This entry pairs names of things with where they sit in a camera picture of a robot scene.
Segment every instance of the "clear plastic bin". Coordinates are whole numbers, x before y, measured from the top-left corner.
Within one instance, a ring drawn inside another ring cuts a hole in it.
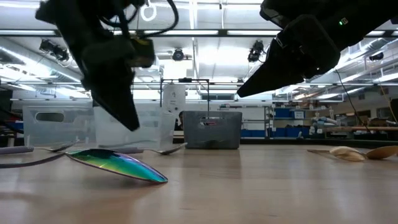
[[[104,109],[95,107],[94,115],[98,147],[134,146],[151,149],[171,149],[175,116],[161,109],[140,110],[137,108],[137,113],[140,128],[131,132]]]
[[[95,146],[92,108],[72,106],[25,106],[25,146],[58,146],[79,140],[81,147]]]

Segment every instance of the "gray plastic bin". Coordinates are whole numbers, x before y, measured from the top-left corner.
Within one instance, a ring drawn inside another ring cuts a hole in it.
[[[237,149],[241,140],[242,113],[184,111],[187,149]]]

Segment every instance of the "wooden spoon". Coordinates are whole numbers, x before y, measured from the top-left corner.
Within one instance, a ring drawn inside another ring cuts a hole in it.
[[[351,161],[351,162],[361,162],[366,159],[366,156],[359,152],[356,149],[353,149],[351,147],[346,147],[346,146],[338,146],[334,147],[330,150],[307,150],[308,152],[329,152],[330,154],[334,155],[335,157],[346,160],[346,161]]]
[[[366,153],[368,159],[385,159],[398,153],[398,146],[384,146]]]

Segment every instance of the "table surface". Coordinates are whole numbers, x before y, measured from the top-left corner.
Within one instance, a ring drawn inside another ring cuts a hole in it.
[[[67,157],[0,170],[0,223],[394,223],[398,160],[346,162],[328,146],[241,146],[133,155],[169,178],[151,185]],[[0,157],[27,162],[45,151]]]

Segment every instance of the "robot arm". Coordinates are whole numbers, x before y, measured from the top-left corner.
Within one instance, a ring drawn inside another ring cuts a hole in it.
[[[172,0],[167,0],[178,23],[178,12]],[[129,19],[124,9],[129,5],[136,12]],[[137,15],[145,0],[49,0],[36,12],[36,19],[54,24],[65,40],[84,78],[81,83],[95,103],[131,131],[139,127],[131,94],[135,73],[132,67],[150,67],[155,60],[154,46],[148,37],[132,37],[128,24]],[[120,22],[111,22],[114,16]],[[114,35],[101,22],[120,28],[122,35]]]
[[[337,65],[340,52],[397,15],[394,0],[264,0],[260,16],[283,29],[240,97],[300,83]]]

